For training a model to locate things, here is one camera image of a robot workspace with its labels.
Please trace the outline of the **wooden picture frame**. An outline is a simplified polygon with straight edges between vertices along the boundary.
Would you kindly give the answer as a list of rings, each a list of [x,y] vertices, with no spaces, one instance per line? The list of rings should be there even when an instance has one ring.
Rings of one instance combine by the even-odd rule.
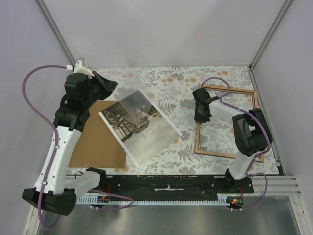
[[[244,96],[253,108],[259,107],[257,93],[254,90],[232,88],[230,89],[230,93]],[[231,144],[235,144],[232,122],[226,121],[217,116],[213,116],[208,124],[201,124],[199,122],[197,123],[195,142],[196,154],[235,159],[237,150],[234,146],[230,147],[229,150],[226,150],[224,147],[219,150],[217,147],[214,146],[208,147],[208,149],[205,150],[204,142],[201,141],[201,134],[207,133],[209,137],[214,137],[213,133],[221,130],[223,124],[226,126],[226,129],[222,131],[223,143],[226,143],[228,147],[230,147]]]

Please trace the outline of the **printed pier photo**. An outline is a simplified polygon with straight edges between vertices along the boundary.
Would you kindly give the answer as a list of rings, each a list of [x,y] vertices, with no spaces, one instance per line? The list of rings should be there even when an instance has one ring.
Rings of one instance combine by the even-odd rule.
[[[136,167],[144,165],[182,136],[140,90],[98,114]]]

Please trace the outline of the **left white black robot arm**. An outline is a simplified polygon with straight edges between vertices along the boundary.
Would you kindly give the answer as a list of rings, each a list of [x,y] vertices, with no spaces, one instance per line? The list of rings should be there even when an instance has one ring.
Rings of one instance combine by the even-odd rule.
[[[108,98],[118,83],[97,72],[92,77],[73,73],[65,82],[65,95],[55,113],[52,124],[51,146],[40,176],[32,188],[27,188],[22,198],[40,211],[69,215],[76,200],[94,189],[103,192],[108,180],[103,170],[88,168],[86,173],[66,183],[67,167],[84,126],[90,117],[90,108],[98,100]]]

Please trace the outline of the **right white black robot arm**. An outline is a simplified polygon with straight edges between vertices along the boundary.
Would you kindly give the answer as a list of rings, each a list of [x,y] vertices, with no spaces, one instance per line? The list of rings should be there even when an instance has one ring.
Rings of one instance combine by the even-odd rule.
[[[242,186],[241,180],[256,159],[271,148],[273,141],[268,124],[261,109],[245,110],[223,101],[222,97],[211,97],[204,87],[193,91],[195,100],[194,120],[203,124],[217,116],[233,125],[235,144],[238,149],[233,164],[226,170],[224,187],[234,193]]]

